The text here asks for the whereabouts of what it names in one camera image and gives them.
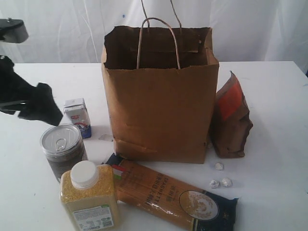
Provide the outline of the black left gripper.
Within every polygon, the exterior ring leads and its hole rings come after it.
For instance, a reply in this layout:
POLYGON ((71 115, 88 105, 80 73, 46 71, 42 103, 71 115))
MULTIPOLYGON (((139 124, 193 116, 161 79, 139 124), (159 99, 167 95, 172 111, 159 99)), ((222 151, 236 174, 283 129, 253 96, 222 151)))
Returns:
POLYGON ((0 56, 0 111, 25 120, 37 120, 58 126, 63 118, 46 83, 30 85, 14 71, 14 63, 5 55, 0 56))

